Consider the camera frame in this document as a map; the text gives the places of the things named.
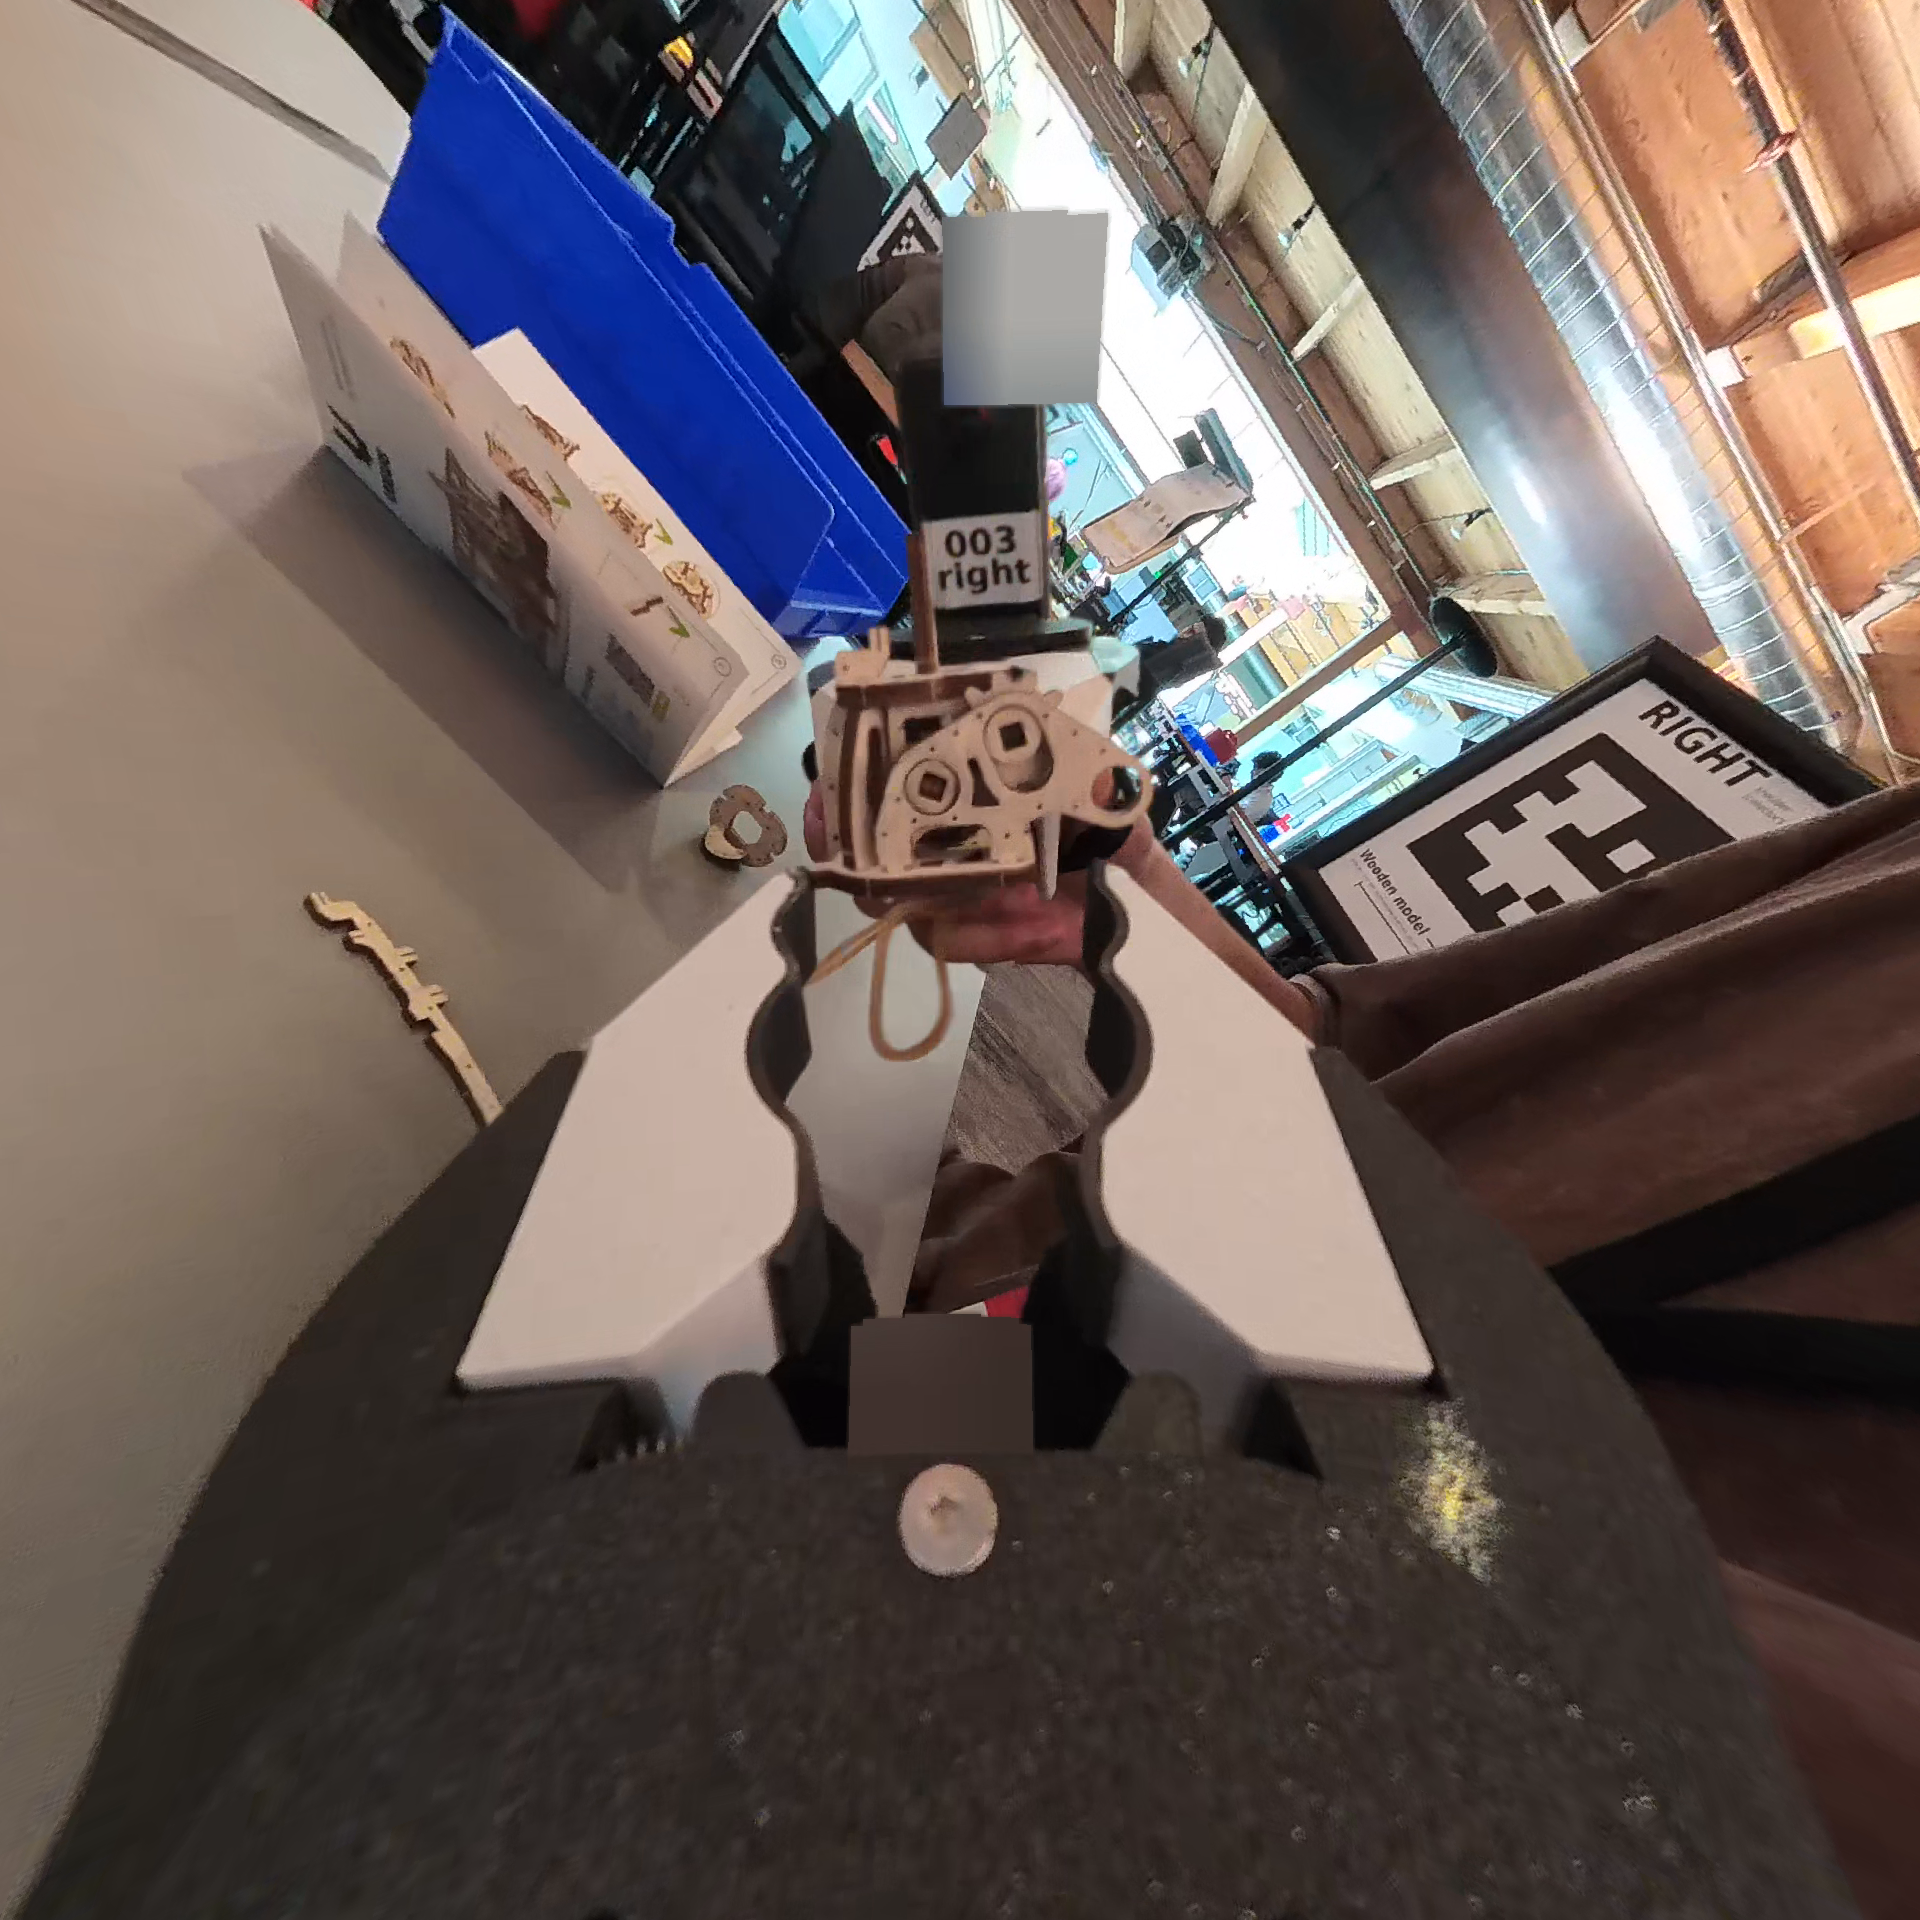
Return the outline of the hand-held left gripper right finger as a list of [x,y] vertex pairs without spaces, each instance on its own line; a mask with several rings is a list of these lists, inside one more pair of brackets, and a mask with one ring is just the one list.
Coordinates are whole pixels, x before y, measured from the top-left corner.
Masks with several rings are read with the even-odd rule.
[[1311,1040],[1116,865],[1083,963],[1103,1106],[1030,1294],[1038,1440],[1430,1440],[1430,1337]]

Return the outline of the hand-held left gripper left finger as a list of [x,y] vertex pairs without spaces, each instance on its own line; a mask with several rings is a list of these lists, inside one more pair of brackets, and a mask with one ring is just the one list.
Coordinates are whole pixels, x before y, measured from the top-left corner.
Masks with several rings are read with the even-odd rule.
[[766,882],[588,1043],[464,1393],[617,1380],[680,1444],[715,1379],[831,1356],[877,1316],[791,1109],[816,946],[810,882]]

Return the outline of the wooden model assembly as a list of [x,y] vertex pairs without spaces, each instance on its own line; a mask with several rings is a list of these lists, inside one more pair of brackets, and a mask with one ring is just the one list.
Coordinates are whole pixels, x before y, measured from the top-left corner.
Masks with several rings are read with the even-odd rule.
[[1044,658],[893,680],[877,628],[807,672],[865,677],[853,783],[821,783],[827,857],[807,875],[888,908],[963,904],[994,886],[1059,886],[1063,865],[1119,848],[1154,776],[1044,692]]

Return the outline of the tan rubber band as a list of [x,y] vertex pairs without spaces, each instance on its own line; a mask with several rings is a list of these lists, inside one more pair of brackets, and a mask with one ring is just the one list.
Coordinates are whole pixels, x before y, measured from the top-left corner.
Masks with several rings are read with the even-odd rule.
[[930,919],[930,908],[915,904],[915,901],[901,901],[888,907],[875,922],[864,926],[860,931],[850,933],[843,942],[831,946],[825,956],[816,959],[810,984],[825,984],[836,977],[838,973],[846,973],[855,966],[857,959],[865,953],[872,956],[872,979],[868,979],[868,1039],[872,1048],[879,1060],[886,1063],[920,1063],[931,1058],[946,1040],[949,1029],[953,1028],[953,979],[949,962],[934,953],[934,1019],[927,1028],[920,1039],[912,1043],[899,1043],[890,1036],[888,1023],[888,995],[890,995],[890,946],[897,937],[908,929],[917,929],[920,922]]

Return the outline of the long notched wooden strip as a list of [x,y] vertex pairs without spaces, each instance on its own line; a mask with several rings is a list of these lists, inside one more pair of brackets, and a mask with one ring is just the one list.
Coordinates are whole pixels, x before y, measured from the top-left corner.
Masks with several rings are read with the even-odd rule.
[[507,1104],[453,1023],[448,1012],[448,992],[421,975],[417,946],[393,940],[386,926],[358,901],[332,898],[317,889],[302,898],[302,908],[317,926],[339,933],[349,953],[364,956],[372,968],[382,975],[409,1029],[421,1036],[460,1087],[467,1111],[479,1125],[493,1125],[504,1114]]

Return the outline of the person's right forearm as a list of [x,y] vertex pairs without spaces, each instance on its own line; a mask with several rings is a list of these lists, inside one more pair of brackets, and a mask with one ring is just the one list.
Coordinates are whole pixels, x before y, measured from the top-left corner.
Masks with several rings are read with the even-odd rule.
[[1299,977],[1162,852],[1116,868],[1373,1081],[1575,1304],[1918,1324],[1916,786]]

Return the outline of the person's right hand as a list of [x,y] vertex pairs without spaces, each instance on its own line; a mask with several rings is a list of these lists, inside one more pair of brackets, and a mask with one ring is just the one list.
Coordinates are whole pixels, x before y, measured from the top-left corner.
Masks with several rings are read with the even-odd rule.
[[[827,805],[820,780],[810,783],[802,811],[805,852],[827,857]],[[1151,819],[1132,824],[1108,861],[1145,879],[1154,857],[1164,854],[1151,831]],[[1089,875],[1097,857],[1071,865],[1049,898],[1035,882],[994,886],[979,898],[949,907],[868,908],[879,922],[893,922],[937,962],[952,966],[1038,963],[1078,966],[1085,944]]]

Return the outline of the small marker sign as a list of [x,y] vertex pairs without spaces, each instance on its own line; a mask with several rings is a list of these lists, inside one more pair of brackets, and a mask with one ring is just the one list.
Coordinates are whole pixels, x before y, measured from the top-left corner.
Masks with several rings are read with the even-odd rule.
[[915,173],[899,186],[883,210],[883,223],[864,249],[857,271],[868,271],[897,257],[942,256],[942,223],[946,210],[927,183],[927,176]]

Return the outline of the blue plastic bin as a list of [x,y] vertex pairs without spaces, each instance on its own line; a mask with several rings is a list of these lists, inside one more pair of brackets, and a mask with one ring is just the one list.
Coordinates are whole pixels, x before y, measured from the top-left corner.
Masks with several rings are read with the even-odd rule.
[[474,348],[524,334],[784,636],[893,610],[908,526],[855,451],[670,217],[452,13],[378,230]]

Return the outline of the instruction booklet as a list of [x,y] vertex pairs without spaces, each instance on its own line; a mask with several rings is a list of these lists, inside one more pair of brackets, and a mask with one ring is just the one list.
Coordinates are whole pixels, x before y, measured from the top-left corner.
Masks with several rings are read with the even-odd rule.
[[358,220],[332,271],[258,236],[327,451],[659,786],[736,746],[796,653],[524,331],[471,348]]

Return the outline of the black steel beam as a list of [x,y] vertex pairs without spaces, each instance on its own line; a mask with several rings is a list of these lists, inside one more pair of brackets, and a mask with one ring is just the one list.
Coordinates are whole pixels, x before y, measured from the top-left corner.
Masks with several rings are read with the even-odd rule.
[[1588,668],[1701,610],[1390,2],[1214,2],[1283,149]]

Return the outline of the black framed marker sign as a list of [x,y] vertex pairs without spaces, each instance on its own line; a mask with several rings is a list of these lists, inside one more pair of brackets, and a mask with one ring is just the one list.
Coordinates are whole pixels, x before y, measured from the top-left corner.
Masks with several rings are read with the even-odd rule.
[[1876,783],[1820,734],[1651,640],[1283,859],[1328,956],[1388,962],[1526,926]]

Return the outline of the silver ventilation duct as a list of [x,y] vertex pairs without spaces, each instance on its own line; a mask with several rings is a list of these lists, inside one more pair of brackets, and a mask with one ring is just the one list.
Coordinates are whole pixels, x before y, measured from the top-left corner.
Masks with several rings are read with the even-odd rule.
[[1625,473],[1686,581],[1710,648],[1774,714],[1854,723],[1807,595],[1762,526],[1614,191],[1520,2],[1395,2],[1445,120],[1474,158]]

